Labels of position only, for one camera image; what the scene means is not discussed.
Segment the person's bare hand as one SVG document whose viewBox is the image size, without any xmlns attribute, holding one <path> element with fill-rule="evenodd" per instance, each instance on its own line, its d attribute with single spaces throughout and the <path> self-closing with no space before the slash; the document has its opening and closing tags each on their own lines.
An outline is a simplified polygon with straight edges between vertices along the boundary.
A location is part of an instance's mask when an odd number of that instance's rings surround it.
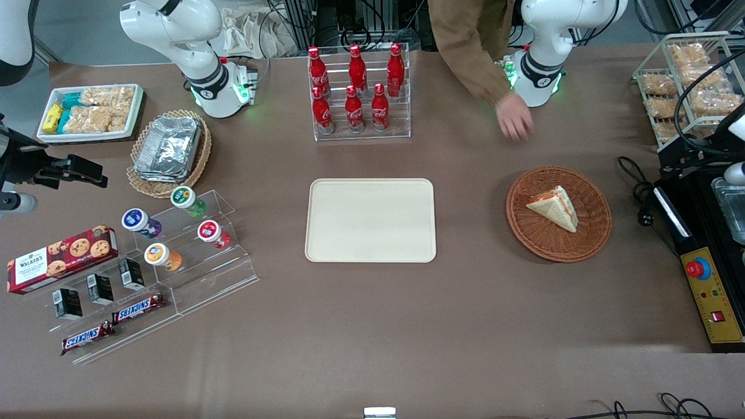
<svg viewBox="0 0 745 419">
<path fill-rule="evenodd" d="M 532 114 L 524 100 L 515 93 L 508 93 L 498 101 L 495 114 L 501 132 L 508 140 L 526 140 L 532 134 Z"/>
</svg>

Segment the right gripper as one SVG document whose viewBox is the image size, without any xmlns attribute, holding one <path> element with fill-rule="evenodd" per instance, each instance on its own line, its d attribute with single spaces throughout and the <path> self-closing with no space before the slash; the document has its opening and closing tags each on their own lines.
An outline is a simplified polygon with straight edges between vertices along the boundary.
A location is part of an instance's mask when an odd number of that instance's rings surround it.
<svg viewBox="0 0 745 419">
<path fill-rule="evenodd" d="M 87 183 L 107 188 L 108 177 L 103 167 L 83 157 L 68 155 L 68 172 L 61 167 L 62 159 L 49 156 L 45 145 L 32 140 L 1 122 L 1 183 L 40 184 L 58 189 L 61 182 Z"/>
</svg>

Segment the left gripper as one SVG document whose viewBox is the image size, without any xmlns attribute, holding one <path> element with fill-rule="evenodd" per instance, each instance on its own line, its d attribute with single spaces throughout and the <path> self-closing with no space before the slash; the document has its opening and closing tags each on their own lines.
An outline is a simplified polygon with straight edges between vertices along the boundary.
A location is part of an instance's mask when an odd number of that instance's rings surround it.
<svg viewBox="0 0 745 419">
<path fill-rule="evenodd" d="M 699 151 L 685 145 L 667 145 L 659 149 L 660 177 L 683 178 L 707 165 L 732 165 L 736 162 L 736 135 L 730 127 L 736 119 L 724 119 L 708 136 L 696 136 Z"/>
</svg>

